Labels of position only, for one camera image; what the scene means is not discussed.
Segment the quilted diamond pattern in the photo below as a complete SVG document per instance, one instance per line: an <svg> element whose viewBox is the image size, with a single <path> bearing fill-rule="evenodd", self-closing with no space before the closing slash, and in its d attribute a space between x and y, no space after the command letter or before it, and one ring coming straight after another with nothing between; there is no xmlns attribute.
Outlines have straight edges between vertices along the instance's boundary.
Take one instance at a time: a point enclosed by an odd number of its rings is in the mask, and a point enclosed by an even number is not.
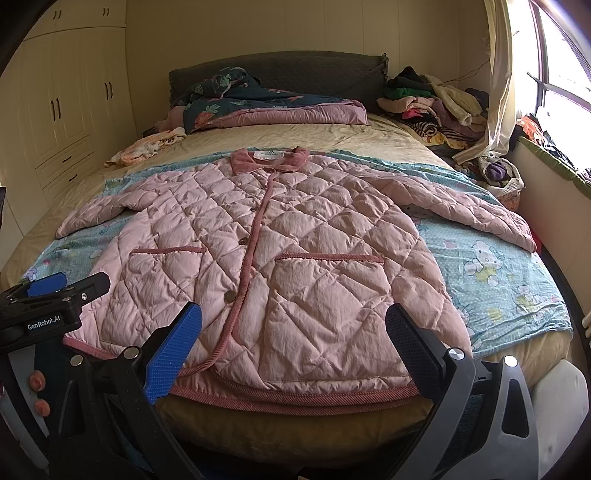
<svg viewBox="0 0 591 480"><path fill-rule="evenodd" d="M192 300L202 308L203 330L180 381L196 397L213 403L217 395L284 404L387 401L400 398L399 387L410 380L385 332L393 302L444 343L470 351L441 272L398 205L415 203L535 248L524 221L501 207L415 177L314 155L272 185L252 267L243 271L270 174L234 176L222 159L154 175L73 212L59 235L104 221L122 206L142 210L93 269L109 274L111 292L85 307L83 327L69 335L117 355L141 345ZM132 252L180 246L204 252ZM195 373L220 349L233 302L226 293L238 291L245 274L251 280L237 324L215 364ZM369 398L375 392L382 396Z"/></svg>

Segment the window frame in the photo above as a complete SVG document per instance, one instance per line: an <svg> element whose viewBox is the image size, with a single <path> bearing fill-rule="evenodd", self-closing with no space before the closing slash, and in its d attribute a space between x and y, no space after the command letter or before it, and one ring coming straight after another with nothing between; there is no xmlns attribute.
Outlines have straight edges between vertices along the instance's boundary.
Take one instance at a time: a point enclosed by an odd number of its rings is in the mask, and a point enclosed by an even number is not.
<svg viewBox="0 0 591 480"><path fill-rule="evenodd" d="M573 50L573 53L577 57L577 60L581 64L581 67L583 68L583 70L585 71L587 76L589 76L589 72L591 72L591 66L589 65L587 60L583 57L582 53L579 52L578 49L573 45L572 41L569 41L570 40L569 36L564 32L564 30L554 20L554 18L550 14L550 12L547 11L542 5L540 5L535 0L530 0L529 3L530 3L531 14L534 19L535 36L536 36L536 40L538 43L538 72L537 72L537 75L533 75L532 73L527 72L527 75L529 75L536 82L536 84L538 86L538 93L537 93L536 102L535 102L535 110L537 111L539 107L544 106L546 92L551 91L551 92L554 92L562 97L565 97L566 99L570 100L571 102L577 104L579 107L584 108L585 110L587 110L588 112L591 113L591 103L590 102L581 98L578 95L575 95L572 92L569 92L568 90L565 90L561 87L558 87L558 86L550 83L550 72L548 69L548 49L546 47L546 37L544 34L544 26L542 24L542 17L540 14L540 10L544 11L544 13L546 15L548 15L549 19L552 20L552 22L554 23L556 28L558 28L558 30L560 30L562 35L565 37L565 39L567 40L567 43L569 44L569 47Z"/></svg>

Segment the white wardrobe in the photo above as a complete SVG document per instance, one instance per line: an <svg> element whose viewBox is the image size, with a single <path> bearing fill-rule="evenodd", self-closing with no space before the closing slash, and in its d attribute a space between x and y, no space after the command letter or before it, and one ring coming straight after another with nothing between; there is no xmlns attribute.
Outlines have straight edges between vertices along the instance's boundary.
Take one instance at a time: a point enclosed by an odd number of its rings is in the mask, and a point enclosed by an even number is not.
<svg viewBox="0 0 591 480"><path fill-rule="evenodd" d="M0 76L0 268L69 188L137 137L125 0L58 0Z"/></svg>

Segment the curtain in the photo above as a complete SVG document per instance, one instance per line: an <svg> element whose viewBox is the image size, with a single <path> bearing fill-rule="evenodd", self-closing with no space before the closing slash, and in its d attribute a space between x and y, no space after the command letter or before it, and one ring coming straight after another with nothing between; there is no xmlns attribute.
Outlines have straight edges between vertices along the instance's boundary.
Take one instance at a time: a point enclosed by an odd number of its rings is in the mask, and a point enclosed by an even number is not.
<svg viewBox="0 0 591 480"><path fill-rule="evenodd" d="M484 136L474 146L454 155L461 164L473 158L500 157L509 151L515 126L513 46L506 0L484 0L491 37L491 97Z"/></svg>

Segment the pink velvet collar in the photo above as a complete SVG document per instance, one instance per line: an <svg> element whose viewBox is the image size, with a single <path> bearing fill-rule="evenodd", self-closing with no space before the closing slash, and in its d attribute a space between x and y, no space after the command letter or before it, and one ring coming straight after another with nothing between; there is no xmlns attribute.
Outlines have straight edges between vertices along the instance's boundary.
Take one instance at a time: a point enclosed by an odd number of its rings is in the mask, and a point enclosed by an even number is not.
<svg viewBox="0 0 591 480"><path fill-rule="evenodd" d="M285 172L298 171L306 160L308 160L309 155L309 150L296 147L293 151L286 150L283 158L264 161L254 158L254 152L250 152L246 148L241 148L232 152L230 164L232 165L234 175L249 173L260 168L271 168Z"/></svg>

